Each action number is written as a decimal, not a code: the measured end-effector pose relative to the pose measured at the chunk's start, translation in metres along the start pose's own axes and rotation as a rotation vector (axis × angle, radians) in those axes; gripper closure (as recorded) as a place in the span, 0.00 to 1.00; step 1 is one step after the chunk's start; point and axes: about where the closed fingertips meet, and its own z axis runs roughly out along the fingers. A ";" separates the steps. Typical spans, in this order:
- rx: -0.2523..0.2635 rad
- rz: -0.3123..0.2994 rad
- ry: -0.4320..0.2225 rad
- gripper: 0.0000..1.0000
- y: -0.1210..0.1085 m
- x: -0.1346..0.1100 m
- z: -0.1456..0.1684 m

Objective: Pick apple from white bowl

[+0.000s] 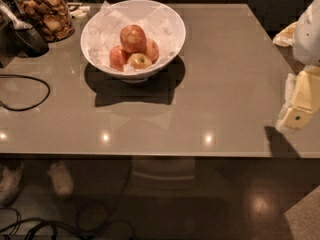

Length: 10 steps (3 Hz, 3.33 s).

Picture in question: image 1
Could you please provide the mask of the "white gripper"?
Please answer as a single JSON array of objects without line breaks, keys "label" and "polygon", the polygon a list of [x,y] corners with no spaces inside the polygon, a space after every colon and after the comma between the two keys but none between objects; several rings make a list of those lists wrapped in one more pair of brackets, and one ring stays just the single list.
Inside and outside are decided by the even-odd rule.
[{"label": "white gripper", "polygon": [[320,110],[320,0],[313,0],[298,19],[292,48],[296,60],[313,66],[288,74],[278,131],[300,130]]}]

